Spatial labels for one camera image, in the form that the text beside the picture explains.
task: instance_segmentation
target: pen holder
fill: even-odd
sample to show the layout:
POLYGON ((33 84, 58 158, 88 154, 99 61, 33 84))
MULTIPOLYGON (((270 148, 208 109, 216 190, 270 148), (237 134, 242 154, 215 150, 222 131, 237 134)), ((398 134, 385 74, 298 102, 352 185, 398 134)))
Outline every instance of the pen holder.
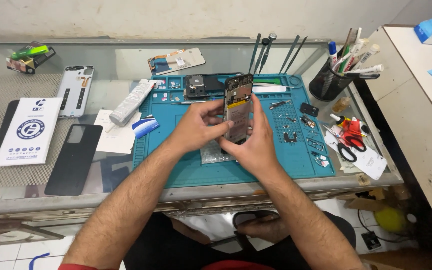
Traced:
POLYGON ((320 101, 333 101, 353 80, 354 78, 342 77, 334 72, 328 58, 328 62, 309 83, 309 92, 320 101))

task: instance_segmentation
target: blue silicone mat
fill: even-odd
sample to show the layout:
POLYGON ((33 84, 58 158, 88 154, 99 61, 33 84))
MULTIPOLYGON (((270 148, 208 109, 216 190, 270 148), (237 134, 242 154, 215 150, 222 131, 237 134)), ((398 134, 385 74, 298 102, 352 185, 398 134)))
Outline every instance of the blue silicone mat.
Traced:
MULTIPOLYGON (((226 78, 228 76, 222 76, 219 80, 224 82, 226 78)), ((300 111, 301 104, 303 102, 309 103, 308 94, 302 83, 301 76, 277 74, 254 76, 255 80, 274 78, 281 79, 281 84, 284 86, 294 87, 287 88, 287 91, 282 93, 256 94, 261 100, 270 125, 273 127, 274 145, 279 162, 293 179, 336 175, 316 118, 308 116, 316 122, 314 129, 305 126, 300 120, 300 117, 303 116, 303 113, 300 111), (272 103, 288 100, 291 100, 291 102, 276 107, 273 110, 269 109, 272 103), (287 117, 296 119, 297 122, 292 122, 287 117), (288 133, 290 138, 293 138, 293 133, 296 133, 297 142, 285 142, 284 132, 288 133), (314 143, 320 144, 324 148, 321 150, 321 147, 314 143), (318 156, 322 155, 326 157, 329 165, 326 167, 318 165, 312 152, 318 153, 318 156)), ((189 107, 187 105, 171 105, 173 102, 178 102, 175 100, 176 97, 179 98, 179 102, 184 101, 183 89, 186 87, 184 76, 153 76, 151 79, 164 80, 165 83, 161 84, 159 88, 166 87, 166 89, 153 89, 146 101, 139 108, 139 112, 142 113, 142 118, 152 114, 160 126, 135 141, 133 169, 141 164, 171 134, 189 107), (181 89, 171 89, 171 82, 181 85, 181 89), (167 94, 167 100, 162 101, 165 93, 167 94)), ((252 182, 257 182, 256 178, 235 161, 201 165, 201 155, 198 150, 186 154, 176 164, 165 188, 252 182)))

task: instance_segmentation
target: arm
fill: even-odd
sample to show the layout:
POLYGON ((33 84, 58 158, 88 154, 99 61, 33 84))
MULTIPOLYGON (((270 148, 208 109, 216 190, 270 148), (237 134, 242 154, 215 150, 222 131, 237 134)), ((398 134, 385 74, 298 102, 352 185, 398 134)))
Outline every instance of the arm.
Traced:
POLYGON ((364 269, 343 233, 289 177, 276 157, 273 131, 256 95, 251 137, 242 145, 218 138, 226 152, 265 187, 296 247, 315 270, 364 269))
POLYGON ((119 269, 153 213, 176 163, 191 151, 225 134, 223 100, 193 104, 171 135, 144 160, 88 219, 64 257, 63 264, 119 269))

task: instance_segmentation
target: white desk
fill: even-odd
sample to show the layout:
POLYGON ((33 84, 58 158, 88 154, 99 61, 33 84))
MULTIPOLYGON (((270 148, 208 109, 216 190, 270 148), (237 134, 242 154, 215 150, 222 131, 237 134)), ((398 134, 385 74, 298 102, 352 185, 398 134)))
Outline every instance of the white desk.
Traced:
POLYGON ((381 52, 363 67, 384 65, 367 81, 411 170, 432 207, 432 45, 423 45, 413 28, 383 26, 369 37, 381 52))

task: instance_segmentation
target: wall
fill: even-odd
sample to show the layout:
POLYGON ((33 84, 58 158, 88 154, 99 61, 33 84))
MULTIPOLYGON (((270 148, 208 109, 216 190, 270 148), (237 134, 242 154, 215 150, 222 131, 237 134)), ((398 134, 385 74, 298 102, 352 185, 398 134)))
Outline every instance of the wall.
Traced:
POLYGON ((432 1, 411 0, 411 2, 399 12, 391 24, 417 25, 429 19, 432 19, 432 1))
POLYGON ((274 32, 344 42, 349 28, 361 27, 368 37, 410 1, 0 0, 0 37, 255 38, 274 32))

